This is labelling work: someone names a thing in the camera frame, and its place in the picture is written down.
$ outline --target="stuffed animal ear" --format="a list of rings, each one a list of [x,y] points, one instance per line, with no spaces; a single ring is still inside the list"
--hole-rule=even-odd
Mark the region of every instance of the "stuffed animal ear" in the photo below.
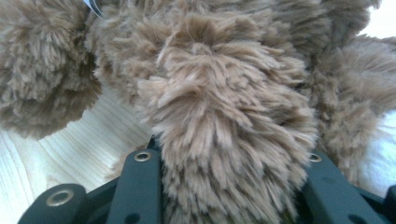
[[[0,125],[41,138],[79,119],[100,84],[80,0],[0,0]]]

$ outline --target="stuffed animal leg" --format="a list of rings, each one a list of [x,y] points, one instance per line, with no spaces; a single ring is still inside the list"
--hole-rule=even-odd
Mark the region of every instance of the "stuffed animal leg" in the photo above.
[[[384,148],[378,140],[394,136],[380,130],[384,128],[381,120],[396,109],[396,39],[354,38],[345,47],[325,54],[308,83],[310,104],[318,112],[318,149],[355,185],[373,186],[376,175],[387,176],[383,181],[395,184],[391,169],[378,170],[373,165],[381,162],[375,160],[386,159],[381,159]],[[385,162],[396,167],[391,156],[396,150],[389,150],[393,152]],[[373,174],[369,167],[380,173]],[[376,191],[384,195],[388,187]]]
[[[100,93],[79,0],[0,1],[0,125],[42,138],[79,119]]]

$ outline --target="black bracket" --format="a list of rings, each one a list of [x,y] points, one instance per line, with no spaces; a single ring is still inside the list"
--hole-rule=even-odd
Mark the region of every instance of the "black bracket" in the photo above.
[[[121,176],[86,193],[64,184],[41,194],[19,224],[157,224],[163,223],[161,148],[131,153]],[[396,223],[396,186],[385,199],[348,184],[335,165],[314,152],[308,180],[297,198],[297,224]]]

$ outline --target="brown fur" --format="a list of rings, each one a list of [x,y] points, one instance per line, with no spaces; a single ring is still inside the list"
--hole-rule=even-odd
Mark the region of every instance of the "brown fur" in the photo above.
[[[318,150],[354,184],[381,116],[396,108],[396,41],[360,36],[322,56],[307,80],[318,113]]]
[[[0,6],[7,6],[2,1]],[[167,223],[279,223],[285,214],[295,217],[294,195],[305,182],[304,169],[316,144],[352,183],[359,184],[358,163],[375,125],[396,108],[395,39],[352,39],[369,20],[367,8],[378,4],[375,0],[121,0],[106,1],[101,19],[91,13],[85,46],[96,56],[96,77],[115,88],[161,135]],[[98,91],[90,74],[82,73],[84,68],[89,71],[91,57],[81,46],[83,32],[79,32],[85,8],[71,10],[45,0],[12,1],[11,6],[13,14],[0,16],[0,35],[5,37],[0,42],[0,85],[20,92],[18,85],[24,79],[9,82],[20,74],[44,78],[47,85],[32,81],[40,91],[18,94],[16,101],[0,90],[0,120],[21,133],[38,129],[35,134],[42,136],[75,119],[65,115],[71,108],[82,111]],[[17,8],[28,8],[22,15],[41,15],[41,21],[63,29],[45,29],[43,23],[28,19],[30,26],[22,29],[23,38],[15,44],[35,43],[36,36],[26,33],[31,29],[44,36],[51,30],[60,39],[38,41],[38,48],[60,43],[54,52],[69,59],[67,63],[47,64],[59,60],[46,51],[37,58],[33,49],[16,54],[19,51],[6,48],[14,46],[15,37],[9,32],[19,30],[10,23]],[[41,14],[39,8],[75,13],[71,17],[75,21],[57,23],[62,16]],[[5,63],[11,53],[18,57]],[[58,77],[30,67],[29,72],[14,72],[26,62],[49,69],[49,74],[61,72],[54,73]],[[69,84],[62,80],[81,83],[81,78],[88,84],[75,94],[86,98],[65,98]],[[47,101],[18,105],[38,92],[52,98],[42,96]],[[52,107],[53,114],[26,114],[28,109],[59,101],[65,105]],[[14,109],[20,107],[24,114]],[[18,125],[47,117],[62,118],[62,125],[51,124],[48,132],[38,125],[24,129]]]
[[[0,1],[0,124],[42,138],[80,119],[100,92],[81,1]]]

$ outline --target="wooden floor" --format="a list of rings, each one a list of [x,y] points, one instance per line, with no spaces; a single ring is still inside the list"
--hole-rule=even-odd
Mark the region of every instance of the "wooden floor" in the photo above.
[[[396,2],[383,2],[364,33],[396,35],[391,19]],[[81,120],[40,141],[0,130],[0,224],[16,223],[34,199],[53,186],[77,183],[87,190],[101,186],[120,155],[147,143],[149,137],[132,108],[118,105],[109,90]]]

